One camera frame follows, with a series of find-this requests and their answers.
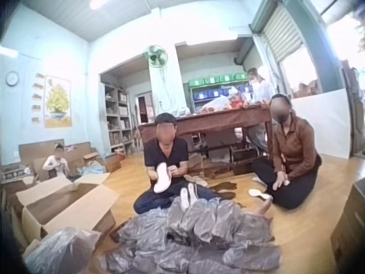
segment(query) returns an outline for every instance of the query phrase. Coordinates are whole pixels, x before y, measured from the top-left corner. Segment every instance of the table leg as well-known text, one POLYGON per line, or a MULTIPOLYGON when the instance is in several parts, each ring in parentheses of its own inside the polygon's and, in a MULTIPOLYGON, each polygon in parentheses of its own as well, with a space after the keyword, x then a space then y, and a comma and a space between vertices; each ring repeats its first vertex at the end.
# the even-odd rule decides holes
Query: table leg
POLYGON ((273 125, 271 121, 265 122, 265 129, 267 134, 267 150, 269 151, 270 160, 273 159, 273 125))

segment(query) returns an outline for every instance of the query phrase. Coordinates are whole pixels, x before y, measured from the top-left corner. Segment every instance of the fluorescent light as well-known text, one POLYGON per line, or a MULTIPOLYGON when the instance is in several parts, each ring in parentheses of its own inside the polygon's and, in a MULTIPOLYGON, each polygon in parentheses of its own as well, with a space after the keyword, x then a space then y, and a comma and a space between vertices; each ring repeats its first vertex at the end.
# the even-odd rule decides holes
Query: fluorescent light
POLYGON ((193 39, 186 40, 187 45, 193 46, 197 44, 204 44, 210 42, 218 42, 218 41, 228 41, 228 40, 236 40, 238 38, 238 34, 235 31, 228 31, 223 34, 213 34, 208 36, 200 36, 193 39))
POLYGON ((101 6, 108 3, 110 0, 90 0, 90 9, 97 10, 101 6))
POLYGON ((12 58, 18 57, 17 50, 8 49, 7 47, 2 47, 2 46, 0 46, 0 54, 6 55, 6 56, 9 56, 12 58))

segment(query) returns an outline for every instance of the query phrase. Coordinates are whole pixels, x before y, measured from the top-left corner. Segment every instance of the hair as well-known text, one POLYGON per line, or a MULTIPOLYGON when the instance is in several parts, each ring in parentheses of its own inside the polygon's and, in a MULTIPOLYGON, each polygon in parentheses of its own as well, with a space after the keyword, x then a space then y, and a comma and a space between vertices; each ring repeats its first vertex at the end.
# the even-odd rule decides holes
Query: hair
POLYGON ((56 150, 57 148, 61 148, 62 150, 64 150, 63 145, 61 145, 60 143, 56 144, 56 146, 55 146, 55 150, 56 150))
POLYGON ((158 126, 159 124, 162 124, 162 123, 170 123, 170 124, 173 124, 174 127, 176 127, 176 124, 177 124, 176 118, 172 114, 167 113, 167 112, 158 114, 158 116, 155 119, 155 126, 158 126))
POLYGON ((257 68, 255 68, 255 67, 250 68, 250 69, 247 71, 247 74, 248 74, 248 75, 249 75, 249 74, 253 74, 253 75, 255 75, 255 76, 258 76, 257 68))
POLYGON ((270 103, 269 103, 269 105, 270 105, 270 106, 271 106, 272 101, 273 101, 274 99, 276 99, 276 98, 283 98, 283 99, 287 102, 287 104, 288 104, 290 107, 292 107, 290 99, 289 99, 287 96, 285 96, 285 95, 283 95, 283 94, 280 94, 280 93, 279 93, 279 94, 275 94, 275 95, 271 98, 270 103))

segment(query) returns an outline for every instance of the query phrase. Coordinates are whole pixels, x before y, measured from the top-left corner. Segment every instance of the yellow flower painting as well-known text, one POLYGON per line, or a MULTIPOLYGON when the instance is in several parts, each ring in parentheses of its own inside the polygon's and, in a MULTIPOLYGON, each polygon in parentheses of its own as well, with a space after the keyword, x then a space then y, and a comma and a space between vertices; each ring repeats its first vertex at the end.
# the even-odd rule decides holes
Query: yellow flower painting
POLYGON ((72 127, 70 81, 46 75, 43 111, 44 127, 72 127))

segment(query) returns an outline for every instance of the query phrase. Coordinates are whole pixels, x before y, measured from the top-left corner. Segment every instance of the roller shutter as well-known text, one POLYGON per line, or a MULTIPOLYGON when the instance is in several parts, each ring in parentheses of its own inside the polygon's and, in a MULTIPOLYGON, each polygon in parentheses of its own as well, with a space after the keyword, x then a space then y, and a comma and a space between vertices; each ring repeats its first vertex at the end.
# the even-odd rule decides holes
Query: roller shutter
POLYGON ((249 52, 247 53, 247 55, 244 59, 244 68, 246 71, 248 71, 249 69, 251 69, 253 67, 258 69, 261 66, 262 66, 261 57, 258 53, 256 46, 254 45, 249 50, 249 52))
POLYGON ((263 33, 277 62, 299 49, 302 44, 296 25, 281 5, 263 28, 263 33))

